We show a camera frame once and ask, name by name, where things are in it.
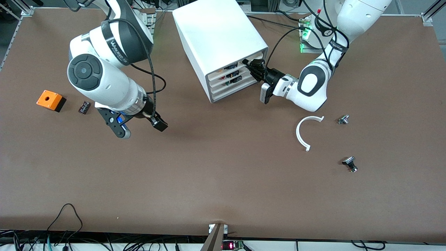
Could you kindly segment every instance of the white curved plastic part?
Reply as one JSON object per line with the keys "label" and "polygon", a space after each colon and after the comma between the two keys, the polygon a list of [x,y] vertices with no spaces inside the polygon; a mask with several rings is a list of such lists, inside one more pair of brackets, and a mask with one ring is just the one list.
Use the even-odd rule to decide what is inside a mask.
{"label": "white curved plastic part", "polygon": [[321,122],[323,119],[324,119],[324,116],[322,116],[322,117],[308,116],[308,117],[303,118],[303,119],[299,122],[299,124],[297,124],[297,127],[296,127],[296,135],[297,135],[297,139],[299,140],[299,142],[300,142],[303,146],[305,146],[306,151],[310,150],[310,145],[307,144],[307,143],[305,143],[305,141],[304,141],[304,140],[302,139],[302,137],[301,137],[301,133],[299,132],[302,122],[304,122],[305,120],[316,120],[316,121],[318,121],[318,122]]}

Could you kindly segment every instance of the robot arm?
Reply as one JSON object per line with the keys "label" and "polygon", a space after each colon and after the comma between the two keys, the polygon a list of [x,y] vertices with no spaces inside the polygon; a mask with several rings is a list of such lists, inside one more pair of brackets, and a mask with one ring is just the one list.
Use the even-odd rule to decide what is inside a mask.
{"label": "robot arm", "polygon": [[[338,31],[335,31],[324,53],[310,62],[302,70],[298,79],[276,69],[266,69],[264,78],[260,77],[265,81],[262,85],[260,100],[266,104],[272,95],[282,96],[305,110],[317,111],[327,100],[327,83],[349,44],[378,20],[391,1],[345,0],[337,18]],[[250,62],[248,68],[252,73],[253,69],[262,68],[262,62]]]}
{"label": "robot arm", "polygon": [[154,111],[154,101],[120,68],[145,60],[153,48],[153,38],[126,0],[95,0],[110,22],[82,34],[70,42],[70,83],[96,102],[95,107],[119,138],[130,137],[125,123],[133,117],[147,118],[159,131],[167,128]]}

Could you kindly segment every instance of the metal screw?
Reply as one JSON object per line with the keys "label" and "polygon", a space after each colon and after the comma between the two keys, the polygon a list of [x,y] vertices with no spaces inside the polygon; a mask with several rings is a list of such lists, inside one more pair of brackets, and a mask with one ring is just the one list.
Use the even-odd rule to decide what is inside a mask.
{"label": "metal screw", "polygon": [[338,124],[348,124],[348,118],[350,117],[350,115],[346,114],[344,116],[342,116],[342,118],[338,119]]}

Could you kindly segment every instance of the brown mat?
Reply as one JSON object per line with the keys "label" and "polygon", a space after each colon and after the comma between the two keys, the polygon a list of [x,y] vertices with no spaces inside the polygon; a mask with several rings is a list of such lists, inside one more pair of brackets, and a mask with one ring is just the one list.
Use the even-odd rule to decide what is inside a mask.
{"label": "brown mat", "polygon": [[[21,24],[0,74],[0,228],[46,229],[70,202],[85,231],[206,234],[222,221],[243,237],[446,242],[446,64],[421,18],[379,19],[309,113],[281,97],[260,103],[260,85],[210,104],[168,13],[152,56],[169,128],[134,119],[119,140],[94,109],[78,113],[86,98],[66,76],[69,41],[104,17],[38,9]],[[288,30],[252,22],[271,48]],[[270,66],[299,76],[316,55],[297,41],[284,39]],[[124,72],[150,89],[144,73]],[[44,89],[67,98],[60,113],[35,104]],[[325,119],[302,125],[305,152],[295,129],[310,115]],[[350,155],[354,174],[340,164]],[[77,227],[66,210],[54,230]]]}

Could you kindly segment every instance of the orange box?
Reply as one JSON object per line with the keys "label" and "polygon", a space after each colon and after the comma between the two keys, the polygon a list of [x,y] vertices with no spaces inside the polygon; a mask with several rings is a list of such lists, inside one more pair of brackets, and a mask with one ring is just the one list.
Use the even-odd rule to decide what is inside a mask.
{"label": "orange box", "polygon": [[62,97],[62,95],[44,90],[39,100],[37,100],[37,104],[41,107],[60,112],[65,101],[66,98]]}

